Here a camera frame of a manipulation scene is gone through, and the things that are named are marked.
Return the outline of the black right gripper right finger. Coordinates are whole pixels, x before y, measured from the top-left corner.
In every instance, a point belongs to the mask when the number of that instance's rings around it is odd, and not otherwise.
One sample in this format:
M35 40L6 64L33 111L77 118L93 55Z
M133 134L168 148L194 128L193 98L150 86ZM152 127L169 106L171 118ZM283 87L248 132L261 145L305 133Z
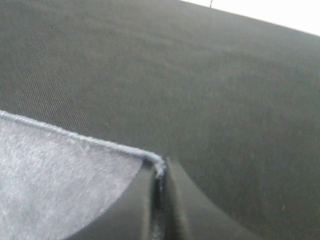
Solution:
M214 205L176 159L166 160L164 180L166 240L256 240L258 238Z

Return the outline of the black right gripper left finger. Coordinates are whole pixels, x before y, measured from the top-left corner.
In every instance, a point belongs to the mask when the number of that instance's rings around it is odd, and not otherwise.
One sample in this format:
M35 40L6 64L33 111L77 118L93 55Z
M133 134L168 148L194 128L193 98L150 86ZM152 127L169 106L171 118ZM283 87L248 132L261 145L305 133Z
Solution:
M152 235L155 179L154 165L144 160L121 196L98 218L69 240L149 240Z

